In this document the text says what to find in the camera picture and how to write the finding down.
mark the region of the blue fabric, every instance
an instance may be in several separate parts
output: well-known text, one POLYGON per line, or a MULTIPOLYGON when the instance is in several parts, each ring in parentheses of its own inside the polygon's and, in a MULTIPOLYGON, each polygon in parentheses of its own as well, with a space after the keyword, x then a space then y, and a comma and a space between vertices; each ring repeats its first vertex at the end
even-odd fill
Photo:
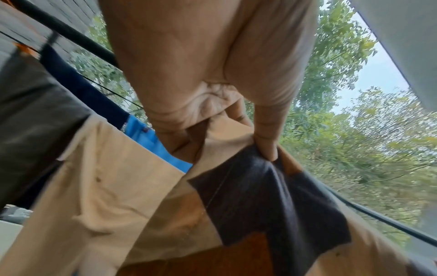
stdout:
POLYGON ((121 129, 126 123, 129 113, 100 93, 73 67, 62 60, 49 45, 45 45, 42 49, 40 63, 63 87, 67 88, 98 115, 106 118, 108 123, 118 129, 121 129))
POLYGON ((146 124, 138 120, 135 116, 129 116, 124 133, 135 140, 138 144, 142 145, 181 171, 187 172, 191 168, 192 165, 190 163, 179 160, 178 158, 169 154, 162 143, 158 140, 158 137, 156 137, 155 131, 149 129, 146 124))

